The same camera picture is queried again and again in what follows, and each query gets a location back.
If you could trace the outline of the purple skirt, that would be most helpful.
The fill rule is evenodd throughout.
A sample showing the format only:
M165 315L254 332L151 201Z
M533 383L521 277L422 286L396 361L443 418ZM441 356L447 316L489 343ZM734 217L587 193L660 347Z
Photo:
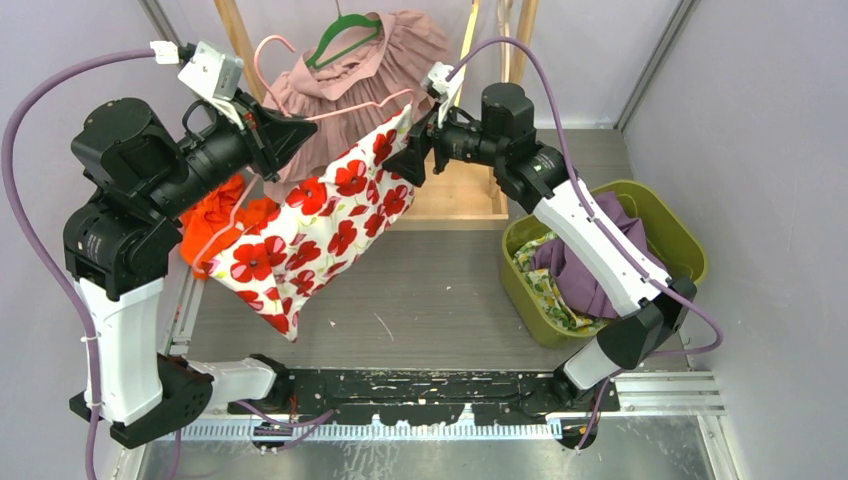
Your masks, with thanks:
M648 249L643 221L627 214L614 192L603 192L595 199L628 240L655 265L665 268ZM592 319L615 319L618 316L594 275L556 235L536 248L531 269L547 270L552 275L564 305L572 312Z

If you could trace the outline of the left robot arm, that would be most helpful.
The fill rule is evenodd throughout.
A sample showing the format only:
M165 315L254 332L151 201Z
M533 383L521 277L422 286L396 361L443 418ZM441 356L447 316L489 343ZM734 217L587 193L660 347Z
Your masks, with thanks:
M245 93L235 103L234 119L218 115L175 140L145 101L113 100L89 114L71 144L96 187L63 231L66 269L95 331L96 369L70 408L107 421L129 449L237 402L269 413L291 403L288 369L267 356L204 366L157 350L156 313L182 214L245 168L275 174L317 130Z

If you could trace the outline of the pink dress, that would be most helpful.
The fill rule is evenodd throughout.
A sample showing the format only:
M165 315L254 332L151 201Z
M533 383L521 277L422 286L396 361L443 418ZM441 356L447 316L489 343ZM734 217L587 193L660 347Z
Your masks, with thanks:
M317 133L280 170L280 180L264 184L265 195L277 203L303 180L322 175L327 165L406 104L414 104L416 118L433 105L421 82L435 62L450 59L443 29L420 11L368 14L383 22L377 38L320 69L305 65L313 52L307 50L267 89L265 107L320 118Z

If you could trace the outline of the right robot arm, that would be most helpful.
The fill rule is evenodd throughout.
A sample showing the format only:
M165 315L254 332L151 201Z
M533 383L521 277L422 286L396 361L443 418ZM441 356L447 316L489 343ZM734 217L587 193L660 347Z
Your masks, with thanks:
M604 378L635 368L679 330L696 286L688 278L672 278L637 248L602 211L565 151L538 141L534 104L522 87L486 87L479 120L454 106L455 89L446 81L429 80L426 90L434 107L385 167L415 186L426 178L428 155L435 159L435 173L451 160L492 168L501 191L554 232L611 301L615 321L553 372L558 403L580 410Z

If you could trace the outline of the red floral garment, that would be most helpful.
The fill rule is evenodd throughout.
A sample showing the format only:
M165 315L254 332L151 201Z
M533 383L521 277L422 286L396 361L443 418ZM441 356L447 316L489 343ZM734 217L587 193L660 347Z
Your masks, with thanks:
M201 271L296 342L307 301L360 256L412 206L416 189L384 164L407 143L406 105L292 189L278 208L239 231Z

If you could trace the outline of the pink hanger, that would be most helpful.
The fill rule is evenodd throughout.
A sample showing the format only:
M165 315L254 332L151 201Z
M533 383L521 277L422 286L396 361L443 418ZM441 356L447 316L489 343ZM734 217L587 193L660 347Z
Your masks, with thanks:
M412 61L403 46L398 36L368 40L325 69L309 67L299 58L291 70L267 85L264 106L317 117L319 130L281 169L280 181L266 184L264 198L248 199L257 181L238 174L184 214L180 254L195 277L206 278L207 263L243 228L271 212L297 181L322 172L355 139L379 125L384 109L401 108L408 99L425 100L419 82L432 63Z

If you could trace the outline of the green hanger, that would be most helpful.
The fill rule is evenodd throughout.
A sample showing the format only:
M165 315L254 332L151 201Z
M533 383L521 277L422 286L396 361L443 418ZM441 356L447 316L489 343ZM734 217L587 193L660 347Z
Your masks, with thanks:
M383 32L383 22L378 15L347 13L335 2L337 18L325 29L305 65L320 69L354 52Z

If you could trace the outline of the lemon print skirt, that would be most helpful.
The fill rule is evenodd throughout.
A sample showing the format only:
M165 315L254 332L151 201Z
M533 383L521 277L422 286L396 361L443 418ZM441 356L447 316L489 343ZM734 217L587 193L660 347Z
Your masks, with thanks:
M532 261L535 253L545 243L555 240L554 232L533 239L518 248L512 257L524 283L531 290L535 304L548 321L570 333L594 335L609 323L608 319L590 317L572 311L564 302L554 277L548 268L535 268Z

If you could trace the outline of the green plastic basket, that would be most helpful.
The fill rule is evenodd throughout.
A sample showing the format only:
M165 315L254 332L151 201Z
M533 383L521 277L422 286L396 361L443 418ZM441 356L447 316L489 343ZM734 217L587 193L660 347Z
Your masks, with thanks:
M643 221L648 249L670 276L688 276L695 284L702 283L708 271L704 249L653 190L632 180L617 180L592 189L591 194L596 197L607 191L615 193L627 214ZM550 228L532 215L506 227L501 240L500 282L534 340L544 347L559 348L595 334L570 333L552 325L512 261L519 247L548 232Z

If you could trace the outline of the yellow hanger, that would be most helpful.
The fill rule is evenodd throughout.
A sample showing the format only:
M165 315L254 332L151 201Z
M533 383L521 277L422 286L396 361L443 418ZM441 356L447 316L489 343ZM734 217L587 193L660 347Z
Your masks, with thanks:
M466 23L466 28L463 36L462 46L460 50L460 56L466 56L472 47L474 42L474 35L476 24L478 20L478 16L480 13L481 1L480 0L471 0L471 8L469 12L469 16Z

